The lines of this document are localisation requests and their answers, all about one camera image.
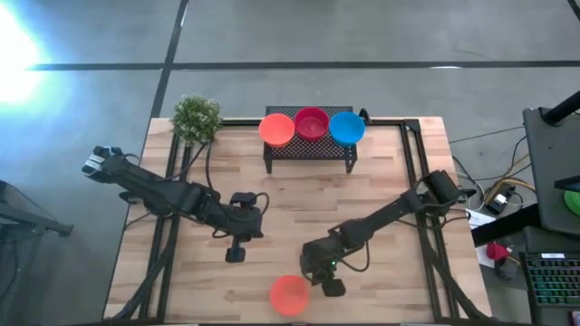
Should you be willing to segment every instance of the bowl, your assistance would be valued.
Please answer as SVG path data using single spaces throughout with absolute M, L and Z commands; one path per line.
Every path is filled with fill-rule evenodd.
M 310 300 L 310 284 L 304 277 L 285 275 L 275 280 L 270 289 L 270 303 L 283 316 L 302 313 Z
M 352 112 L 341 112 L 330 121 L 330 134 L 340 146 L 350 147 L 364 136 L 364 121 Z
M 294 130 L 292 119 L 281 113 L 268 114 L 258 127 L 260 137 L 273 148 L 282 148 L 290 142 Z
M 328 114 L 316 107 L 305 107 L 294 117 L 296 132 L 302 139 L 309 141 L 317 141 L 324 136 L 329 122 Z

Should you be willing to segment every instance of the potted plant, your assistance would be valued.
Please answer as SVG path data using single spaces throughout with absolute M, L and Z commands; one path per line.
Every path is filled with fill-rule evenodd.
M 219 103 L 202 96 L 183 96 L 171 119 L 173 132 L 187 145 L 209 143 L 216 136 L 221 119 Z

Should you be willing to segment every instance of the concrete floor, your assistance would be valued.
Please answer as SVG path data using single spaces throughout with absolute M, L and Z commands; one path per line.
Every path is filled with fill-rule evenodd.
M 178 7 L 10 0 L 0 14 L 28 34 L 35 63 L 164 62 Z M 579 60 L 579 30 L 566 0 L 191 0 L 175 62 Z M 0 68 L 11 72 L 27 49 L 3 50 Z M 26 288 L 28 323 L 100 319 L 127 206 L 119 187 L 80 169 L 97 144 L 140 154 L 160 76 L 0 75 L 0 179 L 75 225 L 71 237 L 43 241 Z M 173 72 L 160 116 L 190 93 L 220 101 L 226 117 L 261 116 L 266 105 L 353 105 L 373 116 L 443 116 L 453 140 L 519 126 L 524 108 L 552 106 L 578 85 L 580 68 Z M 16 93 L 19 101 L 7 101 Z M 504 172 L 522 136 L 519 129 L 451 148 L 469 173 L 487 177 Z M 529 171 L 521 177 L 532 181 Z M 484 277 L 495 316 L 529 320 L 520 283 Z

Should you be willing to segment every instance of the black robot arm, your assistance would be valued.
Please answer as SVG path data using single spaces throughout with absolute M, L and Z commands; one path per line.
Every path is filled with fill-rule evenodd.
M 239 247 L 240 242 L 264 236 L 261 212 L 252 203 L 241 206 L 220 204 L 217 191 L 195 182 L 160 177 L 129 162 L 119 148 L 95 147 L 82 172 L 94 181 L 125 188 L 133 197 L 141 198 L 143 205 L 156 216 L 178 214 L 232 235 L 232 250 L 228 250 L 226 258 L 231 263 L 244 260 L 245 252 Z M 240 195 L 248 194 L 236 193 L 234 197 L 248 198 Z
M 321 283 L 328 296 L 343 295 L 345 289 L 342 282 L 334 279 L 336 264 L 363 249 L 375 231 L 409 213 L 443 216 L 461 198 L 472 195 L 471 191 L 457 189 L 445 171 L 434 171 L 421 181 L 428 191 L 420 194 L 417 187 L 409 189 L 369 216 L 344 221 L 330 229 L 327 237 L 304 244 L 300 267 L 304 275 L 312 275 L 312 285 Z

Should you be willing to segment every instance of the wooden tabletop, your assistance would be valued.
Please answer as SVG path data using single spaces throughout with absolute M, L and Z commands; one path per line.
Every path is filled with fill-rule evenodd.
M 430 169 L 445 169 L 455 178 L 442 118 L 419 120 Z M 171 137 L 167 119 L 151 121 L 141 162 L 144 168 L 159 175 L 165 173 Z M 418 166 L 414 147 L 413 153 Z M 343 279 L 347 289 L 344 297 L 326 298 L 316 286 L 306 311 L 290 319 L 278 315 L 268 300 L 277 277 L 300 275 L 298 257 L 304 242 L 326 236 L 326 230 L 346 219 L 369 215 L 409 188 L 397 128 L 367 129 L 358 144 L 358 161 L 351 175 L 345 174 L 343 161 L 274 161 L 273 174 L 267 175 L 262 154 L 257 127 L 227 127 L 217 133 L 210 163 L 214 188 L 224 202 L 236 191 L 268 192 L 271 203 L 262 225 L 266 236 L 244 244 L 245 262 L 227 264 L 224 258 L 231 239 L 212 239 L 211 228 L 182 219 L 167 322 L 431 321 L 418 232 L 400 223 L 375 233 L 367 272 L 355 273 L 339 264 L 337 277 Z M 206 183 L 204 157 L 205 150 L 189 170 L 189 181 Z M 142 206 L 132 207 L 129 221 L 144 213 Z M 449 217 L 462 214 L 454 212 Z M 415 222 L 414 216 L 404 219 Z M 106 317 L 118 312 L 143 280 L 154 226 L 154 217 L 148 217 L 124 233 Z M 478 308 L 490 314 L 468 222 L 462 219 L 449 223 L 443 234 L 454 278 Z M 364 251 L 349 256 L 347 261 L 363 266 Z M 438 288 L 446 311 L 439 279 Z M 157 290 L 151 303 L 152 315 L 157 307 Z

